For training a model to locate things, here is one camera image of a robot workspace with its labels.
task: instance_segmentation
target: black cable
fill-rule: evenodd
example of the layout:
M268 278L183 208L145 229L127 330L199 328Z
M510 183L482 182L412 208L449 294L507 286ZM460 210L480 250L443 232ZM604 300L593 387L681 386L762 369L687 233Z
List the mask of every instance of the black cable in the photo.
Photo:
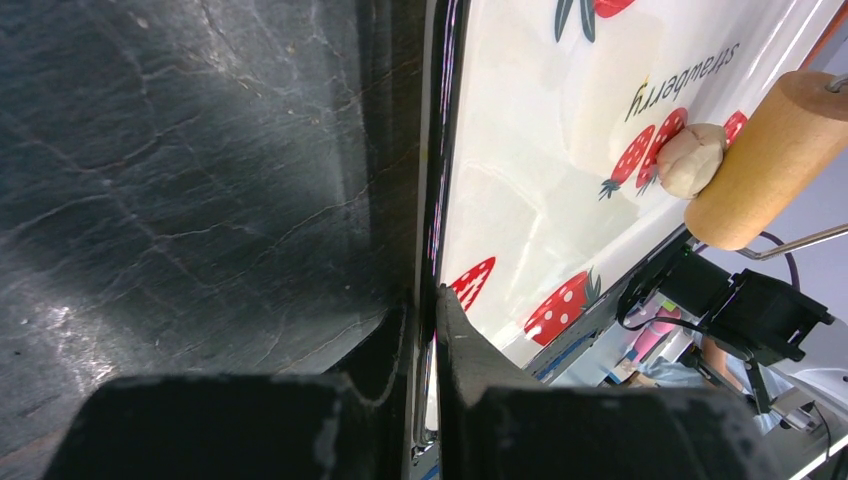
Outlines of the black cable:
M827 432L827 449L824 451L824 461L827 463L827 461L830 460L830 447L833 446L833 437L830 436L830 425L827 424L827 420L824 419L824 415L821 414L821 410L819 410L819 406L816 405L816 402L813 402L813 408L816 409L816 413L818 413L819 418L822 419L824 430Z
M783 240L781 240L777 235L773 233L769 233L766 231L760 232L760 236L765 238L766 240L770 240L772 243L777 245L778 247L783 245ZM695 248L694 252L700 254L704 250L706 250L708 245L706 243L702 243ZM801 276L798 274L798 263L795 261L795 256L792 255L792 252L784 253L784 257L786 257L786 264L789 266L789 283L792 285L792 288L795 290L801 291Z
M713 341L720 341L720 340L716 340L716 338L714 336L712 336L704 327L702 327L700 325L695 325L694 323L689 323L687 321L680 320L680 319L677 319L677 318L654 317L654 318L650 318L650 319L640 323L639 325L633 325L633 326L625 325L623 318L618 319L618 324L621 325L621 328L623 328L625 330L629 330L631 332L638 332L639 330L644 328L645 325L647 325L651 322L670 323L672 325L677 325L678 327L688 328L689 330L692 330L693 332L698 332L701 335L703 335L704 337L709 338ZM752 360L754 358L754 352L752 352L749 348L747 348L747 347L737 347L737 348L738 348L738 352L733 354L733 355L739 357L740 360L747 361L747 360Z
M703 328L701 328L701 326L695 325L694 323L689 323L687 321L680 320L680 319L677 319L677 318L672 318L672 317L654 317L654 318L648 319L648 320L640 323L639 325L634 325L634 326L625 325L623 318L620 318L618 320L618 324L621 325L621 328L623 328L625 330L629 330L631 332L638 332L639 330L644 328L645 325L647 325L651 322L670 323L672 325L677 325L679 327L688 328L689 330L698 332L701 335L709 336L707 331L704 330Z

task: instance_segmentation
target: green strawberry leaf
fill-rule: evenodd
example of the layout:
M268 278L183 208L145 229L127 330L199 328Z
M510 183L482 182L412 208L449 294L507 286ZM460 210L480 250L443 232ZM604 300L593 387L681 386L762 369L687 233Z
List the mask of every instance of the green strawberry leaf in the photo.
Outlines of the green strawberry leaf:
M557 14L554 18L554 36L557 42L562 38L562 31L565 30L565 21L568 19L568 11L571 10L571 4L574 0L559 0L557 2Z
M583 20L583 34L586 38L595 42L595 0L580 1L580 16Z
M596 282L592 282L592 269L589 269L588 280L586 281L586 286L583 287L583 291L586 294L586 304L580 307L580 310L586 311L595 300L601 297L601 276L598 275L598 280Z

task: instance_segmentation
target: metal rod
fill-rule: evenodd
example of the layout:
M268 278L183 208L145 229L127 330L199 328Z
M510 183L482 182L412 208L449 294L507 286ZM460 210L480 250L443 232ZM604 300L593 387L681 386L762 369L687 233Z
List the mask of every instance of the metal rod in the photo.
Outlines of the metal rod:
M833 77L833 80L827 84L825 89L831 93L839 93L842 90L842 87L848 84L848 73L845 75L839 75L838 77Z
M743 248L741 250L737 250L737 253L747 258L750 258L751 260L768 260L778 255L784 255L789 252L794 252L795 250L800 250L802 248L809 247L810 245L815 245L817 243L825 242L836 237L841 237L845 234L848 234L848 223L839 225L838 227L829 228L818 233L814 233L804 238L795 240L794 242L789 242L777 248L766 250L765 252L755 252L749 248Z

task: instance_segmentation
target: person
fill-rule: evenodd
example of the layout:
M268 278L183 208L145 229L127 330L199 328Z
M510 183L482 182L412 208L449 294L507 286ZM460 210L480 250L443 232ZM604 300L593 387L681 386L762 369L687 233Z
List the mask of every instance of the person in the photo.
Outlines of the person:
M693 333L693 342L701 348L704 361L717 373L720 373L739 392L751 393L751 383L745 370L745 363L722 350L711 338L704 338L700 333ZM678 362L669 362L660 357L653 365L640 368L640 372L651 378L660 387L714 387L698 371L688 368ZM790 390L792 384L780 375L760 365L760 373L766 386L769 398L774 399L778 395ZM754 423L765 435L780 423L781 417L775 412L769 412L754 416Z

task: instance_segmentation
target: metal edge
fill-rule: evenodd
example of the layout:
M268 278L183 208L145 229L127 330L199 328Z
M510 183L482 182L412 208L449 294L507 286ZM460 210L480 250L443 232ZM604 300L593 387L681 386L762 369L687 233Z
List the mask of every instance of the metal edge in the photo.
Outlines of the metal edge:
M441 276L444 227L453 167L462 60L470 0L434 0L430 57L429 128L426 139L420 269L417 272L419 334L413 359L413 442L432 444L425 425L429 362L435 333L436 298Z

